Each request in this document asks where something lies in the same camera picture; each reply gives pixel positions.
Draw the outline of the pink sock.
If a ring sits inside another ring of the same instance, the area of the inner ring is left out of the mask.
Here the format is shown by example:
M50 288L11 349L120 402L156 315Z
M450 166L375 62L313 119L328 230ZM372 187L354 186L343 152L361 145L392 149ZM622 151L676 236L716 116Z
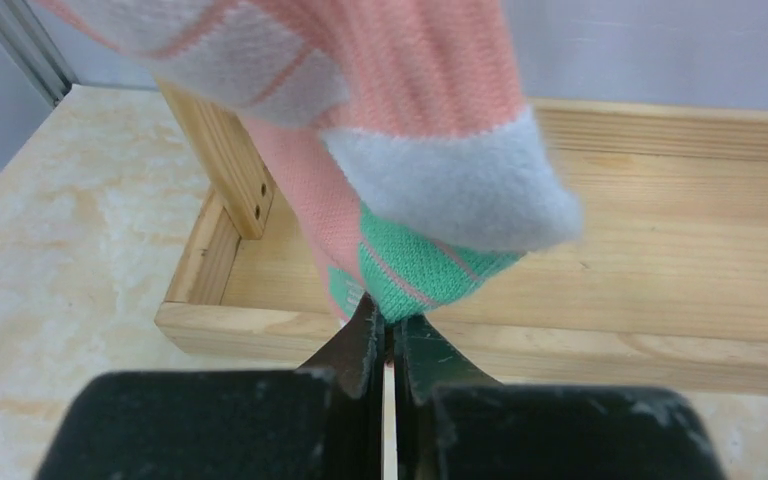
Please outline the pink sock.
M335 314L396 322L574 240L497 1L49 1L241 116Z

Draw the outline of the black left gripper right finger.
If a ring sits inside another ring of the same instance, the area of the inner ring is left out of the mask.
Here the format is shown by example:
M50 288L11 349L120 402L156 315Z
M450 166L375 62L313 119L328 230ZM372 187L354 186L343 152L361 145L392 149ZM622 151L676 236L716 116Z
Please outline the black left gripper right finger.
M706 428L675 391L504 384L429 321L393 329L403 479L721 479Z

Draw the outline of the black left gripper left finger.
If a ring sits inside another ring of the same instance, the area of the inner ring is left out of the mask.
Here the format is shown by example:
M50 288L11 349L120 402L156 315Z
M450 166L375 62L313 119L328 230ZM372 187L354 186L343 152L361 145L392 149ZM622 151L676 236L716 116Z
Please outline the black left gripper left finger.
M40 479L378 479L384 323L363 297L302 365L119 371L73 400Z

